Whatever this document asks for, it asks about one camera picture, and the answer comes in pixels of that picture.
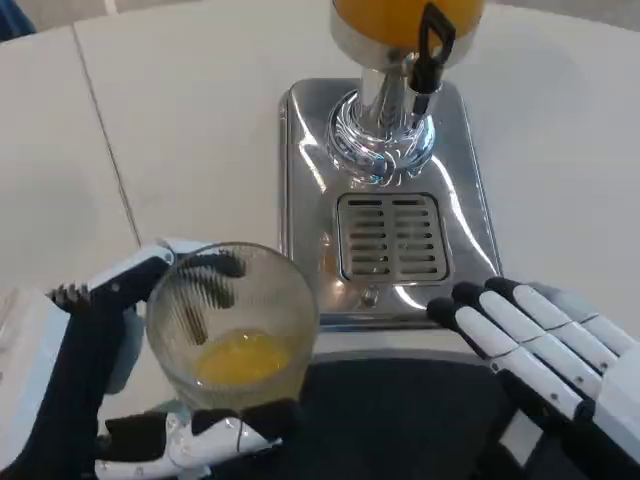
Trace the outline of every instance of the orange juice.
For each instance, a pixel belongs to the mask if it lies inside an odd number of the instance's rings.
[[[418,50],[422,12],[428,0],[334,0],[342,19],[385,45]],[[471,32],[482,16],[484,0],[435,0],[432,3],[456,27],[456,38]]]
[[[290,361],[291,354],[277,338],[257,329],[236,329],[204,349],[196,362],[196,377],[214,385],[251,385]]]

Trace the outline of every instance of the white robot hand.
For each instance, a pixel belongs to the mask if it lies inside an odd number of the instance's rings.
[[[640,478],[640,344],[623,330],[576,296],[504,278],[458,284],[427,313],[587,476]]]
[[[109,420],[109,434],[97,436],[103,396],[124,387],[140,352],[136,305],[171,265],[203,247],[162,241],[82,287],[0,299],[0,480],[167,478],[268,450],[295,430],[298,406],[284,399],[189,419],[146,412]],[[223,250],[202,255],[223,275],[244,275]]]

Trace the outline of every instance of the robot finger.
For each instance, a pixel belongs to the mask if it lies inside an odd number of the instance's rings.
[[[429,302],[430,319],[459,333],[469,346],[487,360],[496,374],[509,371],[528,389],[536,393],[536,399],[566,419],[573,419],[582,398],[549,367],[521,347],[487,317],[476,309],[446,298]]]
[[[600,340],[529,285],[496,277],[487,280],[485,286],[529,315],[601,374],[616,362],[617,356]]]
[[[465,282],[454,287],[452,296],[482,313],[575,390],[590,398],[600,393],[602,378],[597,372],[498,293]]]
[[[618,327],[582,297],[539,283],[531,285],[538,293],[566,313],[573,321],[580,323],[589,333],[606,345],[613,353],[621,356],[636,347],[638,342]]]

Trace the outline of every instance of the chrome dispenser base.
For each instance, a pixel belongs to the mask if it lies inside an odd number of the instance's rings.
[[[381,185],[329,149],[332,111],[357,87],[311,79],[285,95],[281,249],[310,282],[325,330],[434,328],[430,299],[501,272],[464,105],[445,83],[431,158]]]
[[[398,169],[419,171],[429,160],[435,141],[431,116],[416,128],[398,129],[390,138],[376,138],[362,130],[356,120],[358,93],[348,94],[329,120],[329,154],[339,164],[366,183],[386,185]]]

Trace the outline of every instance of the black tap handle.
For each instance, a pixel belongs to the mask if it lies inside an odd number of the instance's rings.
[[[434,33],[442,43],[437,55],[431,56],[429,35]],[[420,56],[413,67],[410,86],[418,93],[433,93],[440,87],[444,66],[456,40],[456,27],[433,3],[427,3],[420,22]]]

